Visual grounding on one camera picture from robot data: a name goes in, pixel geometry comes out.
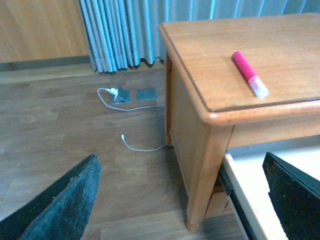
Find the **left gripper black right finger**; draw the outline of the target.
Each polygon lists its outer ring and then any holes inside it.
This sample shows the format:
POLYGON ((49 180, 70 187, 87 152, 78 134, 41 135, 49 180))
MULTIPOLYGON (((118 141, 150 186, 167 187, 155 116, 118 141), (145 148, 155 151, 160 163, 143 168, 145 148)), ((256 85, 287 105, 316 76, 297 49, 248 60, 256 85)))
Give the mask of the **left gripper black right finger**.
POLYGON ((269 198, 289 240, 320 238, 320 181, 267 152, 262 168, 269 198))

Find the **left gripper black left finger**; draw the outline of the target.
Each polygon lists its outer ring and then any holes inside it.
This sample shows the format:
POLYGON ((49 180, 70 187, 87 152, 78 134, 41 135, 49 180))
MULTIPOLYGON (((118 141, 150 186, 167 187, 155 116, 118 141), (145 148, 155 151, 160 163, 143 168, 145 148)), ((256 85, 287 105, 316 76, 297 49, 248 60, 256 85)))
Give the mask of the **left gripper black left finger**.
POLYGON ((1 220, 2 240, 79 240, 96 199, 101 165, 90 154, 23 207, 1 220))

